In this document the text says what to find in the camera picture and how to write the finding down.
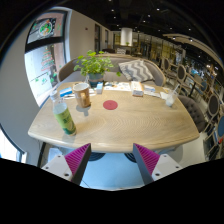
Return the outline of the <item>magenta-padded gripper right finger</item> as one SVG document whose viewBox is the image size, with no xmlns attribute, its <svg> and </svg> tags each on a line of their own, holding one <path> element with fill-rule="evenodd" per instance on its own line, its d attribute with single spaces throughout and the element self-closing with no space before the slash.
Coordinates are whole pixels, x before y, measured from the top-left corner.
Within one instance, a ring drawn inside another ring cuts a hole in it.
<svg viewBox="0 0 224 224">
<path fill-rule="evenodd" d="M 145 185 L 182 169 L 168 154 L 159 155 L 136 143 L 133 144 L 133 155 Z"/>
</svg>

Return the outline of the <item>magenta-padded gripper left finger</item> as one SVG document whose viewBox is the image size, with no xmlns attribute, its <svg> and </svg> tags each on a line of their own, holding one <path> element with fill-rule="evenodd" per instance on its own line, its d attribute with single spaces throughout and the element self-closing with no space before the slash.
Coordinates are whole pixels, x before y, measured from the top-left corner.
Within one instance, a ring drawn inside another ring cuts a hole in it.
<svg viewBox="0 0 224 224">
<path fill-rule="evenodd" d="M 56 176 L 79 185 L 83 178 L 89 157 L 91 144 L 85 144 L 67 155 L 57 155 L 42 167 Z"/>
</svg>

